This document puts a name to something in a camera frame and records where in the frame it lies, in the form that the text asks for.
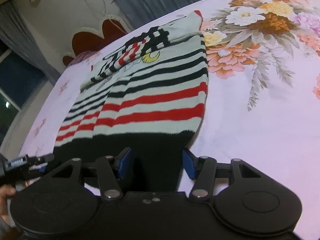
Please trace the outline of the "person's left hand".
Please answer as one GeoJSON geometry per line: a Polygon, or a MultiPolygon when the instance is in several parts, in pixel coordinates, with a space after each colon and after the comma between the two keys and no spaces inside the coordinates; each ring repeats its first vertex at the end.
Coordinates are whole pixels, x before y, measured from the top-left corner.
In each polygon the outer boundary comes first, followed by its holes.
{"type": "Polygon", "coordinates": [[[8,200],[14,197],[16,189],[10,185],[3,185],[0,188],[0,215],[1,218],[10,225],[9,211],[8,211],[8,200]]]}

